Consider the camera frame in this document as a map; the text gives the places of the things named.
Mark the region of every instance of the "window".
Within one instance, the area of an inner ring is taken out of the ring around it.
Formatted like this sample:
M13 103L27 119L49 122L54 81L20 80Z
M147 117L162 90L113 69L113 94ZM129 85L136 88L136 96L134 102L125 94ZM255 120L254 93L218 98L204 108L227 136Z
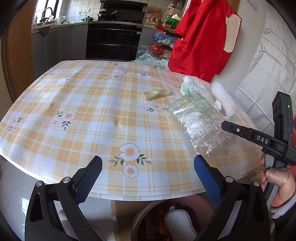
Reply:
M58 17L61 4L62 0L38 0L34 14L34 18L37 17L37 23L39 23L42 18L48 18L51 15L50 9L47 9L45 13L42 13L43 9L47 7L51 7L55 16Z

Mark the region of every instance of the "flower center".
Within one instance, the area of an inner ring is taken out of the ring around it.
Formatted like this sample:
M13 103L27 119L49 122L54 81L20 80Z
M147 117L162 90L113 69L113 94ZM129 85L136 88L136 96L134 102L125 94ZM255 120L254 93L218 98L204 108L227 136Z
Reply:
M128 148L126 149L125 153L127 156L132 156L135 153L135 151L132 148Z
M128 169L128 174L132 175L135 171L132 168Z

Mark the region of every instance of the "table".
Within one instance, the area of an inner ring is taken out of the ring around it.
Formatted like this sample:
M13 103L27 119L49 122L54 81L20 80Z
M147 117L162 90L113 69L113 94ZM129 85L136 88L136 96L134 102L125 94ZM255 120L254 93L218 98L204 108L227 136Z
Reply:
M166 116L182 96L183 76L132 63L60 62L0 122L0 154L48 184L73 176L98 155L103 170L90 196L99 198L157 200L202 192L193 158ZM143 91L164 88L173 95L142 99ZM255 128L241 107L234 119ZM259 165L260 153L240 138L207 161L238 179Z

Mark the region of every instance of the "gray cabinet door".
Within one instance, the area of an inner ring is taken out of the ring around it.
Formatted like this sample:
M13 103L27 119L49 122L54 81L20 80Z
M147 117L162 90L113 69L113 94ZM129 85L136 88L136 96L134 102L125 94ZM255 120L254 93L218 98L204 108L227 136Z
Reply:
M50 69L61 61L59 54L60 30L50 29L45 36L47 68Z
M143 27L141 37L139 40L136 58L144 54L144 52L141 52L141 53L138 52L139 50L143 50L143 51L146 50L142 46L149 46L152 43L153 41L152 35L155 33L155 31L156 29Z
M31 54L34 75L35 79L37 79L48 70L45 52L45 36L42 33L31 35Z
M86 58L88 24L71 27L71 60Z
M61 61L71 59L71 27L62 27L60 39Z

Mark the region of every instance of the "tile floor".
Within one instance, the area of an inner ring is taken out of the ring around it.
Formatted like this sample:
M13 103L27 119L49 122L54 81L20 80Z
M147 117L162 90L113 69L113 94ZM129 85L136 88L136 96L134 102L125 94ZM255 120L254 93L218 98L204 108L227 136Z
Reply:
M0 156L0 210L21 240L25 240L25 219L33 187L37 180L23 173ZM57 211L61 204L56 203ZM111 201L88 197L79 205L90 223L108 241L114 241Z

